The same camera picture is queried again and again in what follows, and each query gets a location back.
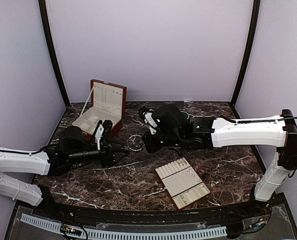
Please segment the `red jewelry tray insert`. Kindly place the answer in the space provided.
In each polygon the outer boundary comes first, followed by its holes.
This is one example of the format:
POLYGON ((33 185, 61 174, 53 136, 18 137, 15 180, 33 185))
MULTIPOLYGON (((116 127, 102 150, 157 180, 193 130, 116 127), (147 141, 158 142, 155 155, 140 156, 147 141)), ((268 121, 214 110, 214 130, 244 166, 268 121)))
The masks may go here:
POLYGON ((182 210, 211 193, 184 157, 156 168, 155 172, 177 210, 182 210))

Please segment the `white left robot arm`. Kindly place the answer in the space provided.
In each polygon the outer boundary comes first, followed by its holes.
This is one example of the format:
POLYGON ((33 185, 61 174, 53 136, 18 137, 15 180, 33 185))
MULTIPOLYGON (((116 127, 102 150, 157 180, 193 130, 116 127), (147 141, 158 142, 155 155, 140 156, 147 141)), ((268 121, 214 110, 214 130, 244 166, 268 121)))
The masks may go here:
POLYGON ((29 184, 8 176, 8 173, 29 173, 58 177, 71 170, 99 161, 102 167, 112 167, 129 155, 129 150, 115 147, 108 138, 109 130, 100 126, 93 139, 83 139, 82 130, 71 126, 64 129, 58 143, 37 151, 20 151, 0 147, 0 195, 39 207, 48 218, 59 214, 50 190, 43 185, 29 184))

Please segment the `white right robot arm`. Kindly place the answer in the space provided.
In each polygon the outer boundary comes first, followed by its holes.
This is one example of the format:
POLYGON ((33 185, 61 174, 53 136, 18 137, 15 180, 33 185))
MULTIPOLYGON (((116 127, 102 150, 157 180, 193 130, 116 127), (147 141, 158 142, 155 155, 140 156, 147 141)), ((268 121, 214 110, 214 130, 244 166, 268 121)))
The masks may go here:
POLYGON ((156 110, 141 107, 138 114, 149 127, 142 140, 150 154, 163 148, 189 152, 227 146, 275 147, 270 166, 255 185, 253 198, 243 207, 248 217, 256 216, 263 209, 263 202, 297 170, 297 117, 289 109, 264 118, 209 116, 190 120, 176 105, 166 104, 156 110))

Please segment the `red open jewelry box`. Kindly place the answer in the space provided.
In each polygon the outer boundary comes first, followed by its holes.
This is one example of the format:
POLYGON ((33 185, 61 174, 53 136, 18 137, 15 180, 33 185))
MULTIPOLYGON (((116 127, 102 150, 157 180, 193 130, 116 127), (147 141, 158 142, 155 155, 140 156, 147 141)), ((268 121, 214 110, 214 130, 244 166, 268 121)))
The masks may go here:
POLYGON ((82 136, 87 141, 99 121, 112 121, 112 129, 109 137, 115 137, 123 128, 123 118, 126 111, 127 87, 92 79, 90 81, 90 93, 84 103, 79 117, 72 123, 79 127, 82 136))

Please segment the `dark green mug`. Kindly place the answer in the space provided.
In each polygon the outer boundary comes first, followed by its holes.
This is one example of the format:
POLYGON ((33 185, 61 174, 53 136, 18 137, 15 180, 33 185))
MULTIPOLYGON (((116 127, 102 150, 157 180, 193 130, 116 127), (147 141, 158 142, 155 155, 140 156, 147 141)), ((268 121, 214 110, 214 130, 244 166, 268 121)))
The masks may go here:
POLYGON ((185 111, 181 111, 180 113, 182 114, 182 116, 183 116, 186 120, 189 120, 189 119, 190 119, 190 115, 189 115, 187 112, 185 112, 185 111))

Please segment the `black front table rail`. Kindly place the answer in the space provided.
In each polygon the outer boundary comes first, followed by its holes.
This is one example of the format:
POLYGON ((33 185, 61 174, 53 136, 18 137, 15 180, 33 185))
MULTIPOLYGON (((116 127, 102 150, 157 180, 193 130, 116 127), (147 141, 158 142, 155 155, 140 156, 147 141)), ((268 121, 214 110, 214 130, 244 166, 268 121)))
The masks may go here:
POLYGON ((16 202, 14 212, 23 207, 37 216, 52 218, 70 224, 95 226, 99 223, 126 225, 171 225, 206 222, 208 225, 237 225, 248 218, 265 215, 265 203, 241 202, 225 206, 171 211, 126 211, 78 207, 55 203, 55 211, 35 209, 23 202, 16 202))

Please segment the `right black frame post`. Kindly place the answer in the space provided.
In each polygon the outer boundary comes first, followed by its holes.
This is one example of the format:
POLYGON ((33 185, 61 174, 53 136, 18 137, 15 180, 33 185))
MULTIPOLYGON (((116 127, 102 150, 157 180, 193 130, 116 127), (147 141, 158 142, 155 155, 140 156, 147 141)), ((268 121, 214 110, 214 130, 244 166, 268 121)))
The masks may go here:
POLYGON ((242 90, 243 82, 245 79, 245 75, 247 72, 247 67, 249 64, 249 60, 250 60, 250 56, 251 56, 251 52, 252 52, 252 48, 253 48, 253 43, 254 43, 254 38, 255 38, 255 34, 256 34, 256 29, 257 29, 260 5, 261 5, 260 0, 253 0, 250 24, 249 24, 244 54, 243 54, 243 58, 241 61, 240 70, 238 73, 234 91, 233 91, 233 94, 232 94, 232 97, 230 100, 230 104, 233 107, 235 107, 238 102, 238 99, 239 99, 239 96, 240 96, 240 93, 242 90))

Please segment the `black frame post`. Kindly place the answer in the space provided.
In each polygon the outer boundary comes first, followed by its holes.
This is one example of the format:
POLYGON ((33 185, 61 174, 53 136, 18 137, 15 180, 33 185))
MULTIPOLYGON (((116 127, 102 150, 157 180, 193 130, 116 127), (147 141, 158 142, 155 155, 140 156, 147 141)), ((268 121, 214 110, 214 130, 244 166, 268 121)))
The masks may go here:
POLYGON ((252 52, 252 48, 253 48, 253 43, 254 43, 254 38, 255 38, 255 34, 256 34, 256 29, 257 29, 260 5, 261 5, 260 0, 253 0, 250 24, 249 24, 244 54, 243 54, 243 58, 241 61, 240 70, 238 73, 234 91, 233 91, 233 94, 232 94, 232 97, 230 100, 230 104, 233 107, 235 107, 238 102, 238 99, 239 99, 239 96, 240 96, 240 93, 242 90, 243 82, 245 79, 245 75, 247 72, 247 67, 249 64, 249 60, 250 60, 250 56, 251 56, 251 52, 252 52))
POLYGON ((71 103, 69 100, 67 90, 65 88, 64 80, 61 74, 60 65, 58 62, 58 58, 57 58, 57 54, 56 54, 56 50, 55 50, 55 46, 52 38, 51 26, 50 26, 48 10, 47 10, 47 1, 38 0, 38 5, 39 5, 39 12, 41 17, 44 37, 45 37, 51 65, 53 68, 53 72, 55 75, 55 79, 56 79, 62 100, 64 102, 64 105, 66 108, 68 108, 71 103))

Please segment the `left black frame post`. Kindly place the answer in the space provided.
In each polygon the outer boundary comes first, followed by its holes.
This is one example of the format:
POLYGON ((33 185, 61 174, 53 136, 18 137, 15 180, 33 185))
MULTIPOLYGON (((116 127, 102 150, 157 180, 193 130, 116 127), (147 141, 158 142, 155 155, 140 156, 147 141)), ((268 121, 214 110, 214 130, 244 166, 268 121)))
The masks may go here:
POLYGON ((71 103, 69 100, 67 90, 65 88, 64 80, 61 74, 60 65, 58 62, 58 58, 57 58, 57 54, 56 54, 56 50, 55 50, 55 46, 52 38, 51 26, 50 26, 48 10, 47 10, 47 1, 38 0, 38 5, 39 5, 39 12, 41 17, 44 37, 45 37, 51 65, 53 68, 53 72, 55 75, 55 79, 56 79, 62 100, 64 102, 64 105, 66 108, 68 108, 71 103))

